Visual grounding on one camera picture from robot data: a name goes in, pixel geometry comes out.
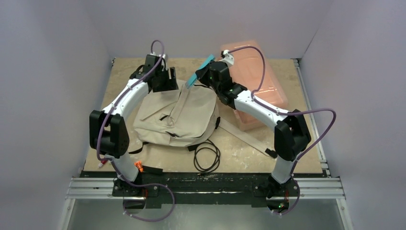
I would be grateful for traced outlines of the beige backpack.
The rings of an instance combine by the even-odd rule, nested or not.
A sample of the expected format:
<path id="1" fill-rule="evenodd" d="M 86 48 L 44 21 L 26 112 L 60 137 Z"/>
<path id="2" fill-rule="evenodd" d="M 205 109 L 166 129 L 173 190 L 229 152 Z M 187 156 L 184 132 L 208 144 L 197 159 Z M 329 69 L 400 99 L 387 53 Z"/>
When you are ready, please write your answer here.
<path id="1" fill-rule="evenodd" d="M 151 92 L 141 102 L 133 127 L 142 142 L 192 151 L 221 127 L 267 155 L 271 150 L 249 134 L 220 117 L 215 92 L 204 86 L 187 88 L 178 80 L 178 90 Z"/>

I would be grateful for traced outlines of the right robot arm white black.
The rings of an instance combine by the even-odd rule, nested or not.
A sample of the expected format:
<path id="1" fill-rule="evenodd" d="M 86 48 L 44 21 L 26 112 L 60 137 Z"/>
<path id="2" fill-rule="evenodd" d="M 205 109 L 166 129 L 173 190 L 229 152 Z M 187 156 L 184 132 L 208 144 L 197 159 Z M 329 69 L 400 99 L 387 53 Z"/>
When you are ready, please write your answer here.
<path id="1" fill-rule="evenodd" d="M 247 87 L 232 80 L 229 67 L 222 61 L 210 61 L 195 74 L 200 83 L 214 90 L 221 103 L 253 116 L 273 130 L 277 158 L 269 189 L 275 195 L 286 191 L 294 161 L 311 142 L 303 113 L 289 112 L 254 97 Z"/>

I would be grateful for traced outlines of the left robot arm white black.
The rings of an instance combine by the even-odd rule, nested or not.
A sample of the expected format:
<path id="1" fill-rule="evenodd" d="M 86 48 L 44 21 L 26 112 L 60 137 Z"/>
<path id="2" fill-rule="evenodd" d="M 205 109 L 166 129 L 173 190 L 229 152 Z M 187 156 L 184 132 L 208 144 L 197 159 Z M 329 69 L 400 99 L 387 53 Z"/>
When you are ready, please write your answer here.
<path id="1" fill-rule="evenodd" d="M 125 181 L 124 190 L 131 196 L 142 192 L 143 183 L 137 179 L 140 170 L 128 151 L 130 139 L 126 121 L 135 107 L 158 85 L 174 80 L 173 68 L 167 66 L 167 55 L 152 52 L 131 75 L 124 89 L 102 110 L 89 116 L 90 147 L 99 160 L 112 163 L 119 179 Z"/>

